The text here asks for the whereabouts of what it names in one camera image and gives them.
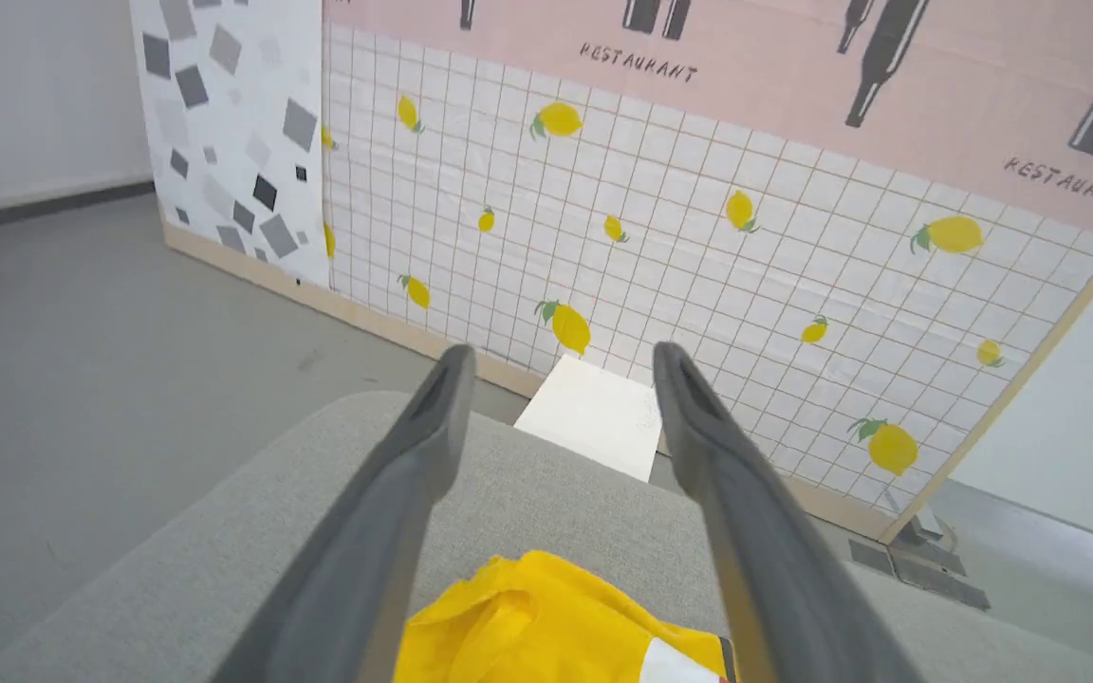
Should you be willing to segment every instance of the printed backdrop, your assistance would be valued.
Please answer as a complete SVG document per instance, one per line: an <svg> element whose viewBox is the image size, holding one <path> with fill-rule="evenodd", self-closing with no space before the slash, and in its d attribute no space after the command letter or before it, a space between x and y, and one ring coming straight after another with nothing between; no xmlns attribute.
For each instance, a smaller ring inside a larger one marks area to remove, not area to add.
<svg viewBox="0 0 1093 683"><path fill-rule="evenodd" d="M163 217L327 285L320 5L130 0L130 12Z"/></svg>
<svg viewBox="0 0 1093 683"><path fill-rule="evenodd" d="M545 375L672 339L898 515L1093 275L1093 5L328 5L343 297Z"/></svg>

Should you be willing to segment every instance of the gray floor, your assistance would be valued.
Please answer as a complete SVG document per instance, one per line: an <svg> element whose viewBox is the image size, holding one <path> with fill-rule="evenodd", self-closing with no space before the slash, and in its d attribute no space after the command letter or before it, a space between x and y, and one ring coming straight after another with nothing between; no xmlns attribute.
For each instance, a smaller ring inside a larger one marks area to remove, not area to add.
<svg viewBox="0 0 1093 683"><path fill-rule="evenodd" d="M303 416L428 367L168 251L153 198L0 227L0 649ZM1093 653L1093 535L953 485L936 509L995 616Z"/></svg>

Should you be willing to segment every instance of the pink banner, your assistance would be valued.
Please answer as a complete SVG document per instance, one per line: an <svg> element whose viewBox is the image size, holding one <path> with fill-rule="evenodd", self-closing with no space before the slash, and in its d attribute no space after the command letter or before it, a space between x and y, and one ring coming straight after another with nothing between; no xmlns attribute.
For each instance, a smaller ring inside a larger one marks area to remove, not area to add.
<svg viewBox="0 0 1093 683"><path fill-rule="evenodd" d="M337 0L329 13L1093 231L1093 3Z"/></svg>

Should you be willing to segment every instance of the lemon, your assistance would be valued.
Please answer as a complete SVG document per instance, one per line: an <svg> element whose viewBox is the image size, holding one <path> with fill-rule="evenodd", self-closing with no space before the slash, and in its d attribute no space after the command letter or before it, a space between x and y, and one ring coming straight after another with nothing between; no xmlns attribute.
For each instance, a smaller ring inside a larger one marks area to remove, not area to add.
<svg viewBox="0 0 1093 683"><path fill-rule="evenodd" d="M897 425L889 424L886 420L862 419L851 424L849 432L855 428L859 431L860 443L871 436L867 454L871 455L871 461L880 466L881 470L892 471L900 476L918 459L918 443L914 437Z"/></svg>
<svg viewBox="0 0 1093 683"><path fill-rule="evenodd" d="M984 245L985 240L982 238L982 226L975 220L968 216L947 216L922 225L922 229L909 238L909 251L914 251L915 245L929 251L930 243L953 255L963 255L964 251Z"/></svg>
<svg viewBox="0 0 1093 683"><path fill-rule="evenodd" d="M325 242L326 245L327 245L327 259L329 261L333 261L334 260L334 229L331 229L331 226L329 224L327 224L326 221L322 221L322 242Z"/></svg>
<svg viewBox="0 0 1093 683"><path fill-rule="evenodd" d="M584 125L580 122L580 114L577 114L571 104L546 104L534 117L534 122L529 125L529 138L538 140L539 136L546 133L567 138L568 134L580 130L581 126Z"/></svg>
<svg viewBox="0 0 1093 683"><path fill-rule="evenodd" d="M622 231L622 222L615 216L607 216L607 237L614 242L625 242L628 238Z"/></svg>
<svg viewBox="0 0 1093 683"><path fill-rule="evenodd" d="M741 233L759 231L756 227L759 222L753 217L753 199L750 199L744 191L733 191L731 198L728 198L728 220L732 221L732 227L740 229Z"/></svg>
<svg viewBox="0 0 1093 683"><path fill-rule="evenodd" d="M415 113L415 103L408 95L399 99L399 120L403 121L403 126L407 126L407 129L411 130L412 133L420 133L424 130L421 117Z"/></svg>
<svg viewBox="0 0 1093 683"><path fill-rule="evenodd" d="M541 314L543 322L550 322L560 344L584 355L589 348L589 323L576 313L576 308L559 302L538 302L534 314Z"/></svg>
<svg viewBox="0 0 1093 683"><path fill-rule="evenodd" d="M407 290L407 297L411 298L412 303L421 308L428 308L428 287L420 280L411 275L400 275L399 284L402 284L403 290Z"/></svg>
<svg viewBox="0 0 1093 683"><path fill-rule="evenodd" d="M825 320L824 316L816 316L812 319L812 325L803 329L803 333L799 335L799 339L801 339L801 342L806 342L806 344L816 344L828 329L830 321Z"/></svg>
<svg viewBox="0 0 1093 683"><path fill-rule="evenodd" d="M491 207L483 207L483 215L478 216L478 229L480 233L491 233L495 227L495 213Z"/></svg>
<svg viewBox="0 0 1093 683"><path fill-rule="evenodd" d="M1002 360L1002 348L998 346L998 342L992 341L992 339L982 341L982 345L976 348L976 360L979 360L983 366L988 367L1006 365L1006 360Z"/></svg>

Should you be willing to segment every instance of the white paper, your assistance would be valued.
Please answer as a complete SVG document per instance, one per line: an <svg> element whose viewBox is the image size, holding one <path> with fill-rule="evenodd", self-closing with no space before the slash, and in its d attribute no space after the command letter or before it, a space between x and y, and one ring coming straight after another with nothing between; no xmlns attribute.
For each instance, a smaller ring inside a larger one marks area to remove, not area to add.
<svg viewBox="0 0 1093 683"><path fill-rule="evenodd" d="M660 411L649 386L564 356L514 427L647 481Z"/></svg>

